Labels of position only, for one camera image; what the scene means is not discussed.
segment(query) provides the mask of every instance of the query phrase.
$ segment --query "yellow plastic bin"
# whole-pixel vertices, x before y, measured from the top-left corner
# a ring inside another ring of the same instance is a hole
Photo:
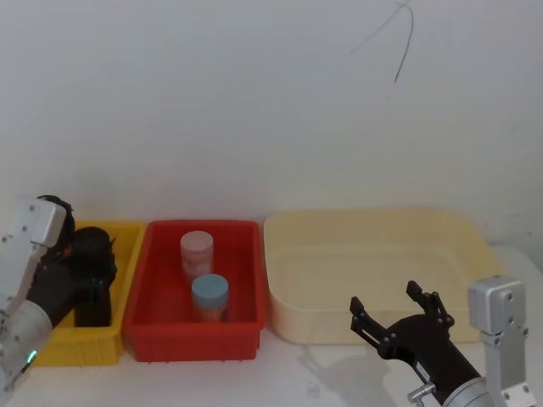
[[[120,329],[134,270],[145,235],[145,225],[133,222],[77,221],[76,227],[97,226],[115,240],[117,275],[111,286],[112,323],[100,328],[75,328],[70,312],[53,331],[36,357],[37,366],[116,365],[123,353]]]

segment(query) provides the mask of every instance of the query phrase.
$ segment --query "black object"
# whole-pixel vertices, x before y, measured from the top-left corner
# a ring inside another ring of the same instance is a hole
[[[111,325],[109,287],[117,271],[113,242],[97,227],[74,231],[71,207],[57,197],[45,199],[67,208],[66,220],[57,245],[42,257],[26,299],[39,305],[53,326],[72,309],[77,327]]]
[[[408,316],[384,328],[367,314],[360,299],[353,297],[350,329],[371,344],[383,359],[403,360],[424,383],[432,382],[434,396],[443,404],[459,386],[480,375],[451,342],[449,328],[455,321],[445,310],[439,294],[423,293],[414,281],[407,284],[406,292],[424,314]]]

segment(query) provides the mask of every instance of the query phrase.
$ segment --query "beige plastic tray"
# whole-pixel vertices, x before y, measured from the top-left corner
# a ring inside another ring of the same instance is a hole
[[[439,292],[454,341],[478,341],[467,286],[502,273],[475,227],[438,209],[295,211],[268,218],[264,238],[272,324],[294,343],[360,343],[350,331],[354,295],[383,326],[421,313],[409,280]]]

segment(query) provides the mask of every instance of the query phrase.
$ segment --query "robotic arm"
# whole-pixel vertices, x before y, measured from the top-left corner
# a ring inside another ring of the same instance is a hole
[[[115,256],[105,231],[75,231],[71,207],[57,197],[17,201],[0,237],[0,406],[75,310],[76,326],[108,326]]]
[[[408,394],[410,402],[423,407],[422,398],[433,394],[444,407],[535,407],[525,382],[525,322],[523,283],[508,276],[475,282],[469,288],[472,326],[481,331],[485,346],[487,377],[471,366],[450,340],[455,321],[437,293],[423,293],[413,281],[407,295],[424,311],[380,326],[353,297],[350,329],[371,344],[386,360],[403,360],[423,381]]]

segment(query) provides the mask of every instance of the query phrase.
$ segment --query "blue lid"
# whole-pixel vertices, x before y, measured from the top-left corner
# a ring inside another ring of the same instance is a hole
[[[228,302],[228,281],[218,274],[205,274],[193,281],[193,300],[200,308],[222,308]]]

